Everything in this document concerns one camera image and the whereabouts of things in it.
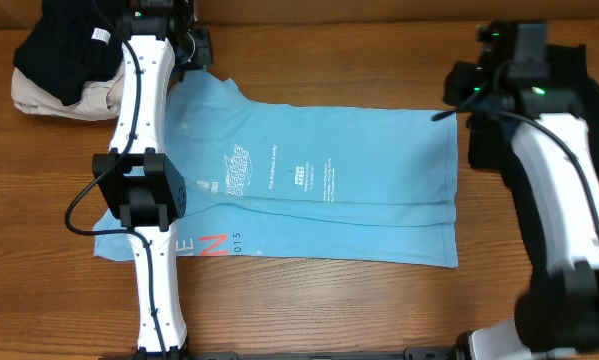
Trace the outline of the light blue t-shirt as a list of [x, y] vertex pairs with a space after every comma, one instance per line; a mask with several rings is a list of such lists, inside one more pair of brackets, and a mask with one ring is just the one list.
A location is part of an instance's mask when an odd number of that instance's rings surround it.
[[181, 256], [458, 264], [454, 118], [260, 103], [194, 71], [165, 125], [187, 187]]

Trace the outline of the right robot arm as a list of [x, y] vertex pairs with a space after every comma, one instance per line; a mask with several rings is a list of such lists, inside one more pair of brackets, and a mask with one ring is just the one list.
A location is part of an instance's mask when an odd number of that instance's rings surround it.
[[563, 359], [599, 351], [599, 180], [577, 91], [546, 62], [457, 62], [444, 102], [469, 117], [471, 157], [510, 190], [532, 266], [513, 316], [463, 334], [458, 359]]

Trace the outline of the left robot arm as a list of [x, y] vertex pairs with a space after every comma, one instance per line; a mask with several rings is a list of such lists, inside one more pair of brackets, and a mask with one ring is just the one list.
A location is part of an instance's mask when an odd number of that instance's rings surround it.
[[192, 1], [131, 1], [118, 29], [123, 93], [118, 123], [92, 171], [134, 260], [140, 329], [136, 359], [187, 359], [176, 268], [178, 222], [187, 191], [165, 147], [166, 96], [173, 72], [212, 62], [207, 30]]

